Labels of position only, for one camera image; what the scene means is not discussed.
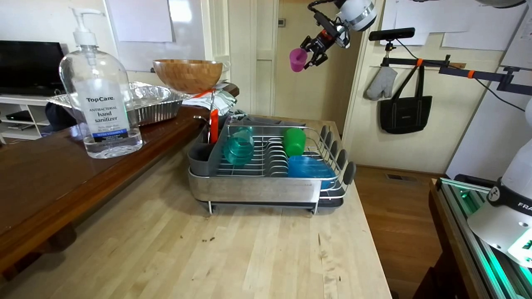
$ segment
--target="wooden bowl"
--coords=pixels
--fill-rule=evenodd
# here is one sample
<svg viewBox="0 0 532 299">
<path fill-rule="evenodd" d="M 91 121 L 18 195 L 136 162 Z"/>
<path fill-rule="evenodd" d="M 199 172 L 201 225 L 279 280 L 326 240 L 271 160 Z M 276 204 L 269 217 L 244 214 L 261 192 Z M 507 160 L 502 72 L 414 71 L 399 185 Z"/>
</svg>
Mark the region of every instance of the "wooden bowl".
<svg viewBox="0 0 532 299">
<path fill-rule="evenodd" d="M 223 62 L 208 59 L 155 59 L 160 79 L 176 91 L 203 92 L 216 86 Z"/>
</svg>

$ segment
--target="plastic bottle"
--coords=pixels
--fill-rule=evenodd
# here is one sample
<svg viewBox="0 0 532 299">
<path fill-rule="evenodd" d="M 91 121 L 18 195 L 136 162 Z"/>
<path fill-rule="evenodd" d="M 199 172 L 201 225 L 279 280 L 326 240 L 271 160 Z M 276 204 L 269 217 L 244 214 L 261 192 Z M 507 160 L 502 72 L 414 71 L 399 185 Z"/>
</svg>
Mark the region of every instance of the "plastic bottle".
<svg viewBox="0 0 532 299">
<path fill-rule="evenodd" d="M 71 11 L 78 21 L 73 31 L 78 49 L 61 59 L 60 77 L 73 106 L 83 111 L 85 149 L 96 159 L 138 150 L 143 139 L 138 126 L 130 124 L 125 102 L 131 97 L 128 74 L 116 57 L 98 49 L 95 34 L 83 23 L 85 14 L 103 13 L 88 8 Z"/>
</svg>

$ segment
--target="wooden countertop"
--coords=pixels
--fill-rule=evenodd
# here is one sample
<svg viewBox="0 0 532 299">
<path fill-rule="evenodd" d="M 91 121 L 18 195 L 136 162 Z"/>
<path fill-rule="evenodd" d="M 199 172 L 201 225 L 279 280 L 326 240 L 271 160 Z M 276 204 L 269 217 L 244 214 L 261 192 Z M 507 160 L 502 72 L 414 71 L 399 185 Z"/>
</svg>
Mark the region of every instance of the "wooden countertop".
<svg viewBox="0 0 532 299">
<path fill-rule="evenodd" d="M 65 225 L 116 194 L 148 165 L 193 139 L 206 109 L 181 107 L 178 117 L 145 126 L 145 145 L 115 159 L 91 159 L 60 131 L 0 149 L 0 273 L 37 250 Z"/>
<path fill-rule="evenodd" d="M 219 205 L 188 187 L 183 150 L 161 159 L 0 297 L 391 297 L 351 184 L 337 209 Z"/>
</svg>

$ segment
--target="white cabinet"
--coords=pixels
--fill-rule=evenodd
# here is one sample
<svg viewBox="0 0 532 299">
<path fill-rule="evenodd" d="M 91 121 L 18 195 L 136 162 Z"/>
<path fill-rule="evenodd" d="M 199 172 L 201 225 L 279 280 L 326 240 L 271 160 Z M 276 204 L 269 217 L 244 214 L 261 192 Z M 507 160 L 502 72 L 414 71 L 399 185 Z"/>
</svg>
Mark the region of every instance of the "white cabinet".
<svg viewBox="0 0 532 299">
<path fill-rule="evenodd" d="M 45 106 L 48 96 L 0 94 L 0 137 L 38 139 L 50 129 Z"/>
</svg>

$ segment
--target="wooden floor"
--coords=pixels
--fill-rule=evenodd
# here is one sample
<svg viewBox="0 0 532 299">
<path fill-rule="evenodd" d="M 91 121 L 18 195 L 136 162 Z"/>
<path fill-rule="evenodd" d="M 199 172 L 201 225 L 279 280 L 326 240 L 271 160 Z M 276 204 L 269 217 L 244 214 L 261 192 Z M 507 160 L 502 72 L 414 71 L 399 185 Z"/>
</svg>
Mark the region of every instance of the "wooden floor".
<svg viewBox="0 0 532 299">
<path fill-rule="evenodd" d="M 389 287 L 412 297 L 440 245 L 429 210 L 429 174 L 357 167 L 356 185 Z"/>
</svg>

